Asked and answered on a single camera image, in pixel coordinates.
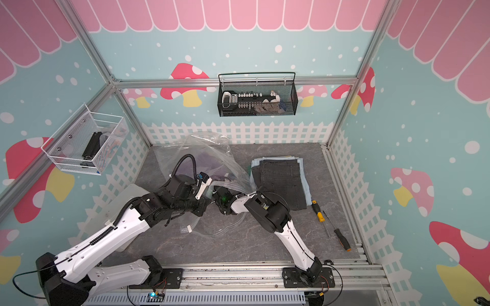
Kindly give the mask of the clear plastic vacuum bag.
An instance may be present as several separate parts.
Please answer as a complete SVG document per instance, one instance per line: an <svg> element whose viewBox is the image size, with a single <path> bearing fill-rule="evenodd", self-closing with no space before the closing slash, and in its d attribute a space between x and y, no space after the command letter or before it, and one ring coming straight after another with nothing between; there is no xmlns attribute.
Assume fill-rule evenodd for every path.
<svg viewBox="0 0 490 306"><path fill-rule="evenodd" d="M232 203L256 191L248 173L237 163L231 141L217 132L196 132L154 151L160 170L167 179L185 175L192 184L192 200L210 203L196 213L187 212L176 219L182 235L214 239L236 230L245 220L247 210L232 210Z"/></svg>

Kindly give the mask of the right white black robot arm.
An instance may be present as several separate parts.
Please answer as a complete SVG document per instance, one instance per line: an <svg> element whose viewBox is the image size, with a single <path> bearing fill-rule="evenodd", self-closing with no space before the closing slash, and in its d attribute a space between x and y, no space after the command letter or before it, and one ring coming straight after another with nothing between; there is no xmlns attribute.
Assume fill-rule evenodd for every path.
<svg viewBox="0 0 490 306"><path fill-rule="evenodd" d="M286 201L274 193L238 193L224 187L215 187L213 199L224 215L248 212L269 233L275 234L286 247L295 267L283 272L285 287L334 288L332 268L324 268L311 252L293 223Z"/></svg>

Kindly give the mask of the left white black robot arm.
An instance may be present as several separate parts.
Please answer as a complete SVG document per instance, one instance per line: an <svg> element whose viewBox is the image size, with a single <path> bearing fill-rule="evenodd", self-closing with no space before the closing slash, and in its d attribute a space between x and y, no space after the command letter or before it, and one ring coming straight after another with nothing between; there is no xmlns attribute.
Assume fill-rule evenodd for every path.
<svg viewBox="0 0 490 306"><path fill-rule="evenodd" d="M129 185L115 198L121 210L115 219L67 251L45 253L36 260L34 271L48 305L82 305L91 297L120 287L144 286L155 290L165 284L163 268L154 256L118 266L99 264L115 251L126 249L137 236L164 221L169 223L186 212L201 216L210 204L204 196L212 179L197 172L195 157L192 175L172 172L167 182L151 193L136 184Z"/></svg>

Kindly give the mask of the dark grey denim trousers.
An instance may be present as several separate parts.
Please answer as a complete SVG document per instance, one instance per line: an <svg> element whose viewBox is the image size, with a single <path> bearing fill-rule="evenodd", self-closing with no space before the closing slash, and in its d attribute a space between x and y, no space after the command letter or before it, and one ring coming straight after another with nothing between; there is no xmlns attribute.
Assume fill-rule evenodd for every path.
<svg viewBox="0 0 490 306"><path fill-rule="evenodd" d="M311 204L310 187L301 158L260 158L251 165L251 182L260 191L281 196L291 210L304 210Z"/></svg>

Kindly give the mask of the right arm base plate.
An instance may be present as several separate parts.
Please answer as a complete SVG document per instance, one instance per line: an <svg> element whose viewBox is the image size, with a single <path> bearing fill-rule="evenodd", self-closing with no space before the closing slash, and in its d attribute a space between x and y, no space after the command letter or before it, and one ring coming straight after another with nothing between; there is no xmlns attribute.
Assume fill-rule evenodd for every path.
<svg viewBox="0 0 490 306"><path fill-rule="evenodd" d="M331 268L320 269L318 277L315 280L310 280L305 273L301 272L296 267L283 268L282 274L283 285L285 288L335 288L336 283Z"/></svg>

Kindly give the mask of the purple garment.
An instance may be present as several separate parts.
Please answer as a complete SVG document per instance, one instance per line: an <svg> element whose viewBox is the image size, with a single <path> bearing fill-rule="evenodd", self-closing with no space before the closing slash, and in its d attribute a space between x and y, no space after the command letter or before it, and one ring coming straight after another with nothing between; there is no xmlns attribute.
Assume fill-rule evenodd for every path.
<svg viewBox="0 0 490 306"><path fill-rule="evenodd" d="M228 179L230 170L217 156L206 152L198 152L193 154L193 156L196 161L198 174L203 172L214 181L226 181Z"/></svg>

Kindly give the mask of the light blue garment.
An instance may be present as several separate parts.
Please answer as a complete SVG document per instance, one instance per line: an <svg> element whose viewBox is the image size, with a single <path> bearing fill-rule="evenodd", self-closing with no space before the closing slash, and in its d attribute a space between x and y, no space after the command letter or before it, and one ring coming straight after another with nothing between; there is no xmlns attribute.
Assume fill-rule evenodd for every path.
<svg viewBox="0 0 490 306"><path fill-rule="evenodd" d="M310 186L308 184L308 181L306 180L306 174L304 170L304 163L303 159L296 157L296 156L280 156L280 157L262 157L262 158L256 158L251 162L251 167L257 167L260 165L262 161L266 160L274 160L274 161L288 161L288 160L295 160L299 164L299 171L300 171L300 176L301 176L301 182L302 182L302 188L304 191L305 199L306 199L306 205L311 206L312 198L311 198L311 191L310 191Z"/></svg>

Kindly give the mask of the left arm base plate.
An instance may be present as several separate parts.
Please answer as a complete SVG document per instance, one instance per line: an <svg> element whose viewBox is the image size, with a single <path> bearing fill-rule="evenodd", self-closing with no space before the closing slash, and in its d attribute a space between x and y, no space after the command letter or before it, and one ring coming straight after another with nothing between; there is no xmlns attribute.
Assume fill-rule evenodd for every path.
<svg viewBox="0 0 490 306"><path fill-rule="evenodd" d="M142 284L131 285L129 288L150 290L179 289L183 271L183 269L160 269L153 271Z"/></svg>

